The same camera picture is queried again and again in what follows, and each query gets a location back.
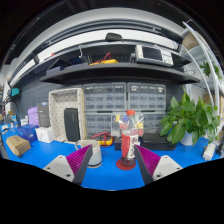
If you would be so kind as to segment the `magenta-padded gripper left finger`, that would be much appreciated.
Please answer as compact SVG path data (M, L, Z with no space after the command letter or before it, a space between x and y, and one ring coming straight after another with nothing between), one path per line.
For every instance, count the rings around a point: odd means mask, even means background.
M87 145L68 156L57 156L44 167L44 170L67 181L81 185L92 155L92 145Z

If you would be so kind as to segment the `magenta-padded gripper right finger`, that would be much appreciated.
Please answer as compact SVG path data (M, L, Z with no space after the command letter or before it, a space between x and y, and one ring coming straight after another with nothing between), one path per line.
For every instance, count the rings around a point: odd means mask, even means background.
M168 155L158 156L142 146L135 145L134 153L145 185L182 169L182 167Z

